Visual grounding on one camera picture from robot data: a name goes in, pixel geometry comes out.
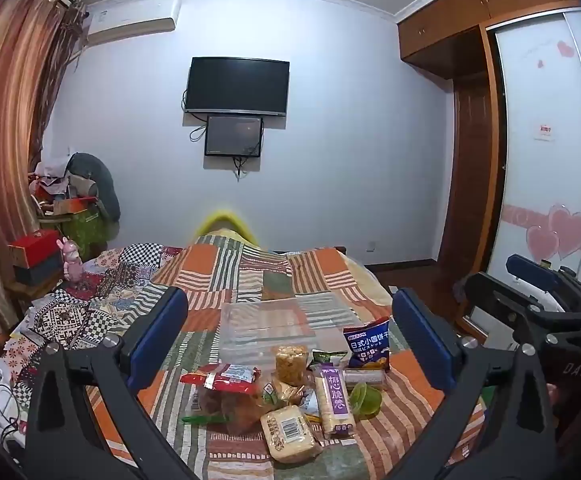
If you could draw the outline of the right hand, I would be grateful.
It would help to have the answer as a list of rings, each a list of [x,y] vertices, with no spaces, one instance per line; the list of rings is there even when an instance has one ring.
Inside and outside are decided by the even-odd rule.
[[[546,388],[549,402],[551,402],[553,408],[556,408],[556,406],[560,404],[561,390],[556,385],[550,384],[549,382],[546,384]]]

